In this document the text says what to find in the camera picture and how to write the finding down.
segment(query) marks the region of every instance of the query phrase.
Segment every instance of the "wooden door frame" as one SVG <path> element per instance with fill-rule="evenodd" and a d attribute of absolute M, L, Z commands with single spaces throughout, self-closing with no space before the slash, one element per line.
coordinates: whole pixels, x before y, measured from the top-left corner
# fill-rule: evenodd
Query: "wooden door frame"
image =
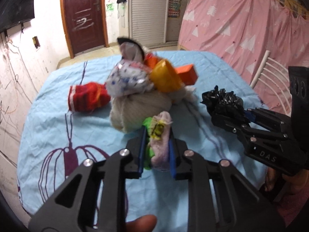
<path fill-rule="evenodd" d="M 109 39 L 107 36 L 107 27 L 106 27 L 105 0 L 101 0 L 101 9 L 102 9 L 103 36 L 104 36 L 105 47 L 109 47 Z M 60 10 L 61 10 L 61 19 L 62 19 L 65 40 L 68 46 L 70 58 L 72 59 L 74 58 L 75 55 L 73 52 L 72 43 L 71 43 L 69 31 L 68 31 L 68 26 L 66 23 L 64 0 L 60 0 Z"/>

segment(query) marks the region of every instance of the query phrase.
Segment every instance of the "human hand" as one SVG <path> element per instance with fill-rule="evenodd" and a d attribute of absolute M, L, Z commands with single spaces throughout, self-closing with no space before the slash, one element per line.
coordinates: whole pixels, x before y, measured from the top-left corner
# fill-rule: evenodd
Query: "human hand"
<path fill-rule="evenodd" d="M 157 224 L 154 215 L 145 215 L 132 222 L 127 222 L 127 232 L 152 232 Z"/>

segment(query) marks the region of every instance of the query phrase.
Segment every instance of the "black television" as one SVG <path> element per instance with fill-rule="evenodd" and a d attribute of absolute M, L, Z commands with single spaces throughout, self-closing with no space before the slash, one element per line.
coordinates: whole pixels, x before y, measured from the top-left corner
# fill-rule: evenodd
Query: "black television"
<path fill-rule="evenodd" d="M 33 0 L 0 0 L 0 32 L 33 18 Z"/>

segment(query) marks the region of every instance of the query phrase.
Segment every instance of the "door handle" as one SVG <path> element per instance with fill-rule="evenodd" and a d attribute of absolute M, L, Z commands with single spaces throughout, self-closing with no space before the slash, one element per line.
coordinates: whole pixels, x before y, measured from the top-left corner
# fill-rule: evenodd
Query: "door handle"
<path fill-rule="evenodd" d="M 96 6 L 97 11 L 100 11 L 100 0 L 96 0 L 96 2 L 93 5 Z"/>

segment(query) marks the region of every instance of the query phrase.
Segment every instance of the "silver screw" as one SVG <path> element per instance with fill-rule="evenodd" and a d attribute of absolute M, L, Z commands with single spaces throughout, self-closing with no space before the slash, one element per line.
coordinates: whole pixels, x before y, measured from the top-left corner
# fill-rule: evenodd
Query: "silver screw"
<path fill-rule="evenodd" d="M 120 155 L 125 157 L 125 156 L 128 156 L 130 154 L 130 151 L 128 149 L 122 149 L 120 150 Z"/>
<path fill-rule="evenodd" d="M 220 161 L 220 165 L 222 167 L 228 167 L 230 165 L 230 162 L 227 159 L 223 159 L 222 161 Z"/>
<path fill-rule="evenodd" d="M 85 167 L 90 167 L 93 164 L 93 160 L 92 159 L 85 159 L 83 162 Z"/>
<path fill-rule="evenodd" d="M 193 152 L 192 150 L 186 150 L 186 151 L 184 152 L 184 155 L 185 155 L 186 157 L 192 157 L 192 156 L 194 155 L 194 152 Z"/>

